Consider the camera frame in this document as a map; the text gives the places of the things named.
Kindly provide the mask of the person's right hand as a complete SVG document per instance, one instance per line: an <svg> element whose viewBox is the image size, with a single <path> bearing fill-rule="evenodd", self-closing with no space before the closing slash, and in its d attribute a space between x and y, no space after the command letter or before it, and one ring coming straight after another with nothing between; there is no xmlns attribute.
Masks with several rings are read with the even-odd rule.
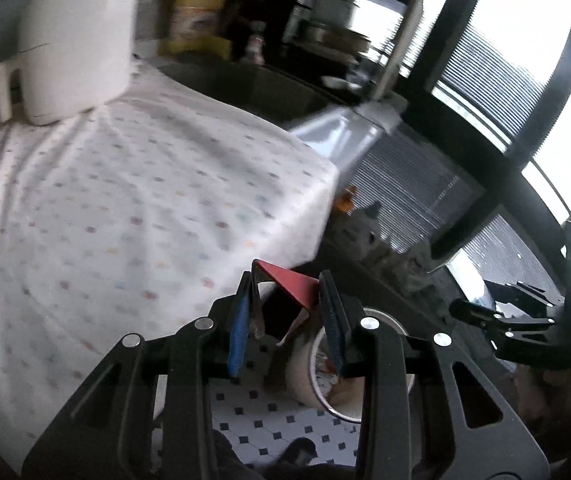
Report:
<svg viewBox="0 0 571 480"><path fill-rule="evenodd" d="M525 422L571 417L571 369L535 370L518 365L513 374L517 412Z"/></svg>

